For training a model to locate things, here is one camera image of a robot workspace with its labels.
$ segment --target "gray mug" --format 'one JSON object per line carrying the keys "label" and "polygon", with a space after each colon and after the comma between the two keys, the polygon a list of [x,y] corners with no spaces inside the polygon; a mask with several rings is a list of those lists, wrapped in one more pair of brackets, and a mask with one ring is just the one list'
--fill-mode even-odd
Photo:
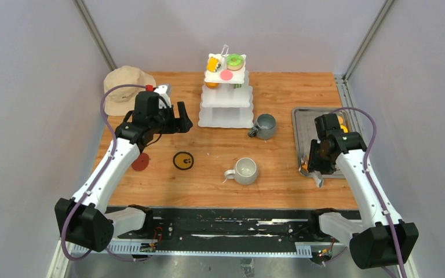
{"label": "gray mug", "polygon": [[257,136],[260,139],[270,139],[275,134],[276,123],[275,118],[270,114],[262,114],[258,116],[253,127],[248,131],[248,136]]}

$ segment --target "metal tray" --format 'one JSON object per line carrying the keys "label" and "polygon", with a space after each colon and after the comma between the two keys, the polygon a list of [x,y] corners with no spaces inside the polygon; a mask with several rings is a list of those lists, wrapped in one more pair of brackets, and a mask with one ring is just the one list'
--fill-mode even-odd
{"label": "metal tray", "polygon": [[[315,118],[330,113],[335,109],[336,108],[322,107],[296,107],[293,109],[292,118],[298,166],[301,165],[302,160],[308,157],[311,140],[318,139],[316,135]],[[351,117],[348,112],[339,111],[336,114],[344,119],[344,125],[349,131],[355,131],[352,127]],[[300,168],[300,173],[305,177],[311,177],[311,175],[302,168]],[[344,175],[340,169],[337,169],[332,175],[324,175],[323,178],[344,178]]]}

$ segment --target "wall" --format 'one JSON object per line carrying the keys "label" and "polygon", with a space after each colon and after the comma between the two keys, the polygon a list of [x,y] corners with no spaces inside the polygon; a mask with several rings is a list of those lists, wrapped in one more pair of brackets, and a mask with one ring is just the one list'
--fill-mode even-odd
{"label": "wall", "polygon": [[418,273],[445,277],[445,1],[397,1],[351,86],[378,122],[378,178],[420,230]]}
{"label": "wall", "polygon": [[44,277],[91,170],[106,63],[72,1],[0,1],[0,277]]}
{"label": "wall", "polygon": [[383,0],[86,0],[117,66],[202,71],[208,53],[251,71],[342,74]]}

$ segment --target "yellow smiley face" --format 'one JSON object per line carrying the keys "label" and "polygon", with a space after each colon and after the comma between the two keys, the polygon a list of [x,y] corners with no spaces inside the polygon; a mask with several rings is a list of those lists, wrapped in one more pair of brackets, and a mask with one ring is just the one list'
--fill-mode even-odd
{"label": "yellow smiley face", "polygon": [[173,164],[177,169],[188,170],[194,165],[194,157],[189,152],[178,152],[173,157]]}

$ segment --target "pink disc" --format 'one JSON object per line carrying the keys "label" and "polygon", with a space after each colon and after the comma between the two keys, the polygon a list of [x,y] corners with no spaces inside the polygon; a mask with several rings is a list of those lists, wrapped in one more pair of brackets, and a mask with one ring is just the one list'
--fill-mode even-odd
{"label": "pink disc", "polygon": [[231,78],[233,78],[233,73],[230,70],[225,69],[225,70],[221,71],[221,73],[219,74],[219,77],[224,81],[228,81],[228,80],[231,80]]}
{"label": "pink disc", "polygon": [[134,169],[134,171],[142,171],[146,169],[148,165],[149,165],[149,156],[147,155],[147,153],[143,152],[134,162],[132,162],[131,166],[132,169]]}

